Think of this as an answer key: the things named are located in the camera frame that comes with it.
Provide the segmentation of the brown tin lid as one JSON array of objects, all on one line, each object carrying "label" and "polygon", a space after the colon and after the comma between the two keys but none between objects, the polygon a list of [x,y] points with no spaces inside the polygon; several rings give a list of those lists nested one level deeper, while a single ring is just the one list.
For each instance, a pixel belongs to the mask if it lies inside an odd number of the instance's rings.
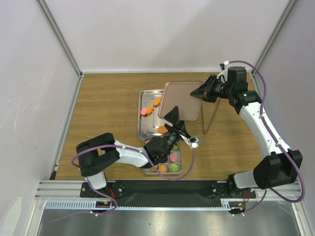
[{"label": "brown tin lid", "polygon": [[163,118],[175,106],[179,109],[179,118],[183,121],[196,121],[199,117],[202,100],[190,93],[203,85],[202,81],[167,82],[163,89],[158,117]]}]

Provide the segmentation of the pink round cookie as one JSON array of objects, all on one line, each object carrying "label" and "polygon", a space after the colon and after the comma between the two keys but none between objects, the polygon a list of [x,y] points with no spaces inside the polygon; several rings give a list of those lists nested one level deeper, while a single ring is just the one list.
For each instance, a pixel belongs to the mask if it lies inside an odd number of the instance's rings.
[{"label": "pink round cookie", "polygon": [[169,158],[170,158],[170,161],[173,162],[173,163],[178,161],[178,157],[177,157],[177,155],[175,153],[171,153],[169,155]]}]

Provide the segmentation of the orange scalloped flower cookie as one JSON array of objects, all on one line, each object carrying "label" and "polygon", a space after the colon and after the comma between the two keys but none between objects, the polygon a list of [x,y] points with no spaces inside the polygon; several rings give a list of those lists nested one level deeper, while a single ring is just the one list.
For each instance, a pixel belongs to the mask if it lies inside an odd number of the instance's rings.
[{"label": "orange scalloped flower cookie", "polygon": [[158,171],[159,171],[160,173],[167,173],[168,168],[167,168],[166,165],[160,165],[160,166],[158,167]]}]

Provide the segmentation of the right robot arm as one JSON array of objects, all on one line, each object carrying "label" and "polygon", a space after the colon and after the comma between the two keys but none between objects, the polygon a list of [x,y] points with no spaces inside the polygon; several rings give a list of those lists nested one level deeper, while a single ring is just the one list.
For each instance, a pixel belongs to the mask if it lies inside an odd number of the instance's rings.
[{"label": "right robot arm", "polygon": [[228,195],[237,198],[246,188],[270,189],[289,201],[275,187],[296,181],[303,156],[283,141],[265,112],[263,100],[255,90],[248,89],[246,69],[225,67],[219,75],[211,75],[190,94],[209,103],[219,98],[227,99],[250,128],[262,153],[263,159],[253,170],[229,175]]}]

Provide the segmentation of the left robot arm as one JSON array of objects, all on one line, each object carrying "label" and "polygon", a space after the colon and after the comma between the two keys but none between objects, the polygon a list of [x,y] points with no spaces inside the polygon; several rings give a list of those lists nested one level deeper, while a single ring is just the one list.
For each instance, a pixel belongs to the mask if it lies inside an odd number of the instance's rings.
[{"label": "left robot arm", "polygon": [[133,147],[115,140],[112,133],[104,133],[77,145],[75,158],[81,176],[91,184],[91,191],[98,197],[108,192],[104,170],[114,163],[130,164],[149,169],[168,160],[174,146],[182,140],[189,140],[185,122],[179,118],[179,107],[175,106],[164,119],[167,129],[163,136],[152,137],[143,147]]}]

